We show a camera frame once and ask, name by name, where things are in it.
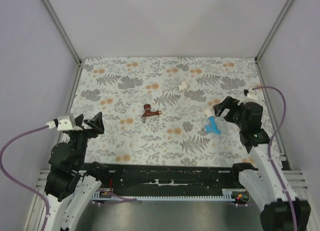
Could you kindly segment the white elbow fitting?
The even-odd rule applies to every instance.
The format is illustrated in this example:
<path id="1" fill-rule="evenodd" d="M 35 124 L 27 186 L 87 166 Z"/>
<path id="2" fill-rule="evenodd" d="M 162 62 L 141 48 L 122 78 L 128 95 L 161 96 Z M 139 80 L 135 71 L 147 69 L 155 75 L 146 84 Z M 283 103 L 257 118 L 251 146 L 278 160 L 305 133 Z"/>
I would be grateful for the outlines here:
<path id="1" fill-rule="evenodd" d="M 215 112 L 212 108 L 207 108 L 203 111 L 203 114 L 209 118 L 209 117 L 214 117 L 215 116 Z"/>

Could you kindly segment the blue plastic water faucet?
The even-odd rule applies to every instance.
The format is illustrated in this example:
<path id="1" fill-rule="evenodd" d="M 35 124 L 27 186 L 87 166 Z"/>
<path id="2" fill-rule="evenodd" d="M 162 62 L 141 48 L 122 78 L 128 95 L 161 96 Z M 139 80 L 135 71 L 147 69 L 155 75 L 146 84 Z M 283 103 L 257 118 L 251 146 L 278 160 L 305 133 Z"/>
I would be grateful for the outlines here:
<path id="1" fill-rule="evenodd" d="M 208 124 L 204 126 L 203 130 L 206 134 L 209 134 L 209 133 L 214 133 L 217 135 L 221 134 L 221 131 L 218 129 L 218 126 L 215 122 L 214 116 L 208 117 Z"/>

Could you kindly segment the brown plastic water faucet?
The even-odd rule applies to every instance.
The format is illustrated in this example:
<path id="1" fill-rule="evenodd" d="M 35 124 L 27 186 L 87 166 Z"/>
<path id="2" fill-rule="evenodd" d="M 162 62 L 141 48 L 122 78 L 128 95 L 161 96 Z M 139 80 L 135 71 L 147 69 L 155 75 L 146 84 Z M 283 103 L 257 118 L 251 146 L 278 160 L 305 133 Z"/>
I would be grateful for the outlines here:
<path id="1" fill-rule="evenodd" d="M 145 104 L 143 106 L 144 113 L 142 114 L 142 122 L 145 123 L 147 120 L 147 117 L 152 117 L 152 116 L 159 116 L 162 114 L 161 110 L 157 111 L 152 111 L 151 110 L 151 105 L 150 104 Z"/>

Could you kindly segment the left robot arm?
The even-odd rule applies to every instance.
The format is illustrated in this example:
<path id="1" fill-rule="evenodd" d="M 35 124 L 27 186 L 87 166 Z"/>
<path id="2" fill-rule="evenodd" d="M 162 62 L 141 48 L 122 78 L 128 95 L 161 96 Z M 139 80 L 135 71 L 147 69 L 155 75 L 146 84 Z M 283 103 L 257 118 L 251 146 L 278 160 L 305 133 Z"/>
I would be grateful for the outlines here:
<path id="1" fill-rule="evenodd" d="M 94 193 L 110 183 L 110 169 L 105 164 L 94 161 L 84 174 L 80 173 L 85 164 L 88 141 L 105 132 L 103 114 L 98 112 L 93 118 L 85 119 L 82 114 L 75 117 L 70 113 L 47 125 L 67 134 L 69 141 L 59 142 L 50 152 L 50 171 L 44 188 L 47 203 L 43 229 L 73 231 Z"/>

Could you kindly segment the white elbow fitting far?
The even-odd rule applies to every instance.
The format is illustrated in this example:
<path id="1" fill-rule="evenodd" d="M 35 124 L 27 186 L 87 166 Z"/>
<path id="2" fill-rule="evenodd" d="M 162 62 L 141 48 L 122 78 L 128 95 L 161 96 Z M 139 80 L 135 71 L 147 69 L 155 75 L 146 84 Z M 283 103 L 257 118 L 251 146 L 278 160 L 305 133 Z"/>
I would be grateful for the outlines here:
<path id="1" fill-rule="evenodd" d="M 178 85 L 178 91 L 179 92 L 184 92 L 189 88 L 189 85 L 186 81 L 183 81 L 181 84 Z"/>

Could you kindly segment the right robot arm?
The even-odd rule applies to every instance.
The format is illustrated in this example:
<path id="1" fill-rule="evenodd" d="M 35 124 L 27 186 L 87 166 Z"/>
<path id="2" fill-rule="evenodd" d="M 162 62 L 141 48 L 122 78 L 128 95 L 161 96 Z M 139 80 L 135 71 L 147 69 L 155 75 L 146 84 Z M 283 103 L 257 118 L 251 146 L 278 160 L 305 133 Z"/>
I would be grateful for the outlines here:
<path id="1" fill-rule="evenodd" d="M 271 154 L 271 139 L 262 128 L 263 107 L 253 99 L 227 96 L 213 106 L 214 115 L 238 126 L 239 139 L 255 162 L 235 163 L 229 182 L 244 187 L 260 210 L 265 231 L 305 231 L 311 214 L 309 202 L 300 199 Z"/>

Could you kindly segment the floral patterned table mat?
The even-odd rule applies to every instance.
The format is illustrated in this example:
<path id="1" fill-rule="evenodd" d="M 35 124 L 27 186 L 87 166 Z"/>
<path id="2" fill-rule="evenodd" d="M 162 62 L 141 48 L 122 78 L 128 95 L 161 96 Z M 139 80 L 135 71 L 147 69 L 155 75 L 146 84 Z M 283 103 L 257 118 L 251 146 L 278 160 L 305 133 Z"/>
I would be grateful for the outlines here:
<path id="1" fill-rule="evenodd" d="M 88 142 L 85 161 L 107 164 L 229 167 L 253 163 L 239 128 L 216 119 L 221 134 L 205 133 L 204 110 L 227 96 L 241 99 L 260 79 L 252 58 L 89 57 L 71 112 L 103 114 L 105 132 Z M 178 85 L 187 82 L 180 92 Z M 144 105 L 162 114 L 143 123 Z"/>

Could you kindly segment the green circuit board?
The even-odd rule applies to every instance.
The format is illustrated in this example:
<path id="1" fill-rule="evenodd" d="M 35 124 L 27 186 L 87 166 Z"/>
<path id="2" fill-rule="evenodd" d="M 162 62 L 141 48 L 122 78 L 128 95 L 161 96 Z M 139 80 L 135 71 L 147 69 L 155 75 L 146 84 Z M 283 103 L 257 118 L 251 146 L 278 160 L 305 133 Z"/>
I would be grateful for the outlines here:
<path id="1" fill-rule="evenodd" d="M 241 200 L 241 201 L 248 201 L 249 198 L 250 197 L 247 194 L 239 194 L 235 199 L 236 200 Z"/>

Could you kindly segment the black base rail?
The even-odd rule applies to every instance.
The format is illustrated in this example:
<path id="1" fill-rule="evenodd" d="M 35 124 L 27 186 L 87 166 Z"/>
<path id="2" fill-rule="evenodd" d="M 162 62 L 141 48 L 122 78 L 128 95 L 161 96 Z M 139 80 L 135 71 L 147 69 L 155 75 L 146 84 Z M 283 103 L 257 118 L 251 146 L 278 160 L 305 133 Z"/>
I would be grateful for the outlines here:
<path id="1" fill-rule="evenodd" d="M 242 190 L 230 167 L 109 164 L 103 188 L 119 196 L 217 196 Z"/>

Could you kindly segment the left aluminium frame post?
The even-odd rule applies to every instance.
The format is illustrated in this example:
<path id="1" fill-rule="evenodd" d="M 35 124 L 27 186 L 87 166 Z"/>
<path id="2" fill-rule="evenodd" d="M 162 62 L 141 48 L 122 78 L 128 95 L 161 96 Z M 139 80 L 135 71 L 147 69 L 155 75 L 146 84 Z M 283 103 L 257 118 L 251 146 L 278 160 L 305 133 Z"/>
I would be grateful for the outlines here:
<path id="1" fill-rule="evenodd" d="M 40 0 L 43 4 L 44 8 L 46 9 L 50 19 L 52 20 L 54 26 L 56 27 L 57 31 L 59 32 L 60 37 L 62 38 L 63 42 L 65 43 L 68 51 L 70 52 L 72 58 L 74 59 L 75 63 L 80 66 L 82 64 L 82 59 L 80 58 L 79 54 L 77 53 L 74 45 L 71 42 L 70 37 L 68 36 L 62 22 L 60 21 L 53 5 L 51 4 L 50 0 Z"/>

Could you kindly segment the aluminium frame post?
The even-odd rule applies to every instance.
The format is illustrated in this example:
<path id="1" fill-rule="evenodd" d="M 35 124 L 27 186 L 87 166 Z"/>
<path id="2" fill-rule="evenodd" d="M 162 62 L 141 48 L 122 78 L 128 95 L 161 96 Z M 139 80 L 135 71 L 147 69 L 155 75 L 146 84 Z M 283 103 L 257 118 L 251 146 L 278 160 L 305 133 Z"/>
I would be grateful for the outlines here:
<path id="1" fill-rule="evenodd" d="M 44 8 L 46 9 L 50 19 L 52 20 L 54 26 L 56 27 L 57 31 L 59 32 L 60 37 L 62 38 L 63 42 L 65 43 L 68 51 L 70 52 L 72 58 L 74 59 L 75 63 L 80 66 L 82 64 L 82 59 L 80 58 L 79 54 L 77 53 L 74 45 L 71 42 L 70 37 L 68 36 L 62 22 L 60 21 L 53 5 L 51 4 L 50 0 L 40 0 L 43 4 Z"/>
<path id="2" fill-rule="evenodd" d="M 291 6 L 293 5 L 293 3 L 295 2 L 295 0 L 286 0 L 284 5 L 282 6 L 279 14 L 277 15 L 270 31 L 268 32 L 265 40 L 262 43 L 261 48 L 259 49 L 257 55 L 255 56 L 254 60 L 255 62 L 258 64 L 260 62 L 260 60 L 262 59 L 265 51 L 267 50 L 270 42 L 272 41 L 273 37 L 275 36 L 276 32 L 278 31 L 278 29 L 280 28 L 280 25 L 282 24 L 284 18 L 286 17 L 287 13 L 289 12 Z"/>

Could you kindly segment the right aluminium frame post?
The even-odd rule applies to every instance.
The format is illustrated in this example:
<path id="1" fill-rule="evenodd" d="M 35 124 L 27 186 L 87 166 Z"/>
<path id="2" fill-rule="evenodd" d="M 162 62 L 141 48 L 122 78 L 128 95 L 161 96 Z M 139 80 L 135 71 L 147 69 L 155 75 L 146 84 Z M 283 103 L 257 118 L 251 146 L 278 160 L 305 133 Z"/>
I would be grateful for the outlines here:
<path id="1" fill-rule="evenodd" d="M 262 43 L 261 48 L 259 49 L 257 55 L 255 56 L 254 60 L 255 62 L 258 64 L 260 62 L 260 60 L 262 59 L 265 51 L 267 50 L 270 42 L 272 41 L 273 37 L 275 36 L 276 32 L 278 31 L 278 29 L 280 28 L 280 25 L 282 24 L 284 18 L 286 17 L 287 13 L 289 12 L 291 6 L 293 5 L 293 3 L 295 2 L 295 0 L 286 0 L 284 5 L 282 6 L 279 14 L 277 15 L 270 31 L 268 32 L 265 40 Z"/>

